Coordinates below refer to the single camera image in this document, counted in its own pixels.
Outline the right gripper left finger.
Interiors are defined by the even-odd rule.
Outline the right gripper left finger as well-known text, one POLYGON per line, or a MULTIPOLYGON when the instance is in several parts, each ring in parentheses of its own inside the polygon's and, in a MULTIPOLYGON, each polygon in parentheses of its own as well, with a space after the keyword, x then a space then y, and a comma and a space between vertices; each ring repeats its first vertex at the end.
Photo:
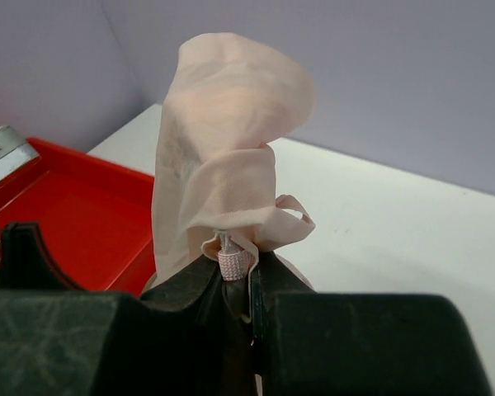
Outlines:
POLYGON ((142 297, 0 291, 0 395, 249 395, 222 278, 200 257, 142 297))

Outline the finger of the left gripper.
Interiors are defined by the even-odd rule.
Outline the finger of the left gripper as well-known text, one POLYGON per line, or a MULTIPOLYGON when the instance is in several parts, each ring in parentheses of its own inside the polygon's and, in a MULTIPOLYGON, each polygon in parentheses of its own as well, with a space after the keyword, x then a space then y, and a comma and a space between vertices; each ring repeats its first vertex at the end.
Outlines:
POLYGON ((2 231, 1 290, 84 290, 53 259, 37 223, 2 231))

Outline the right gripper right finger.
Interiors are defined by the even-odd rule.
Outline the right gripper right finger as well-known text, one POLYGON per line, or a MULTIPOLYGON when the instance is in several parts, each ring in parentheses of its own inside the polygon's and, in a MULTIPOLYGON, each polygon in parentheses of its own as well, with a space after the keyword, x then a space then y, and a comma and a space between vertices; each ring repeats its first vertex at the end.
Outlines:
POLYGON ((489 395, 460 311, 441 295, 318 293, 276 254, 251 274, 265 395, 489 395))

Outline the pink bra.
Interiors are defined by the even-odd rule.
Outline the pink bra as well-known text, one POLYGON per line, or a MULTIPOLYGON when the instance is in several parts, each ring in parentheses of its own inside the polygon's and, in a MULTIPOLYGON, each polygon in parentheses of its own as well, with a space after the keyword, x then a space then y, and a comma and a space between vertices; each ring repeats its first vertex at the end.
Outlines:
POLYGON ((304 207, 276 194, 271 142, 303 125, 314 102, 306 69, 267 45, 234 33, 181 45, 155 161, 156 284, 199 257, 217 260, 220 233, 250 266, 312 233, 304 207))

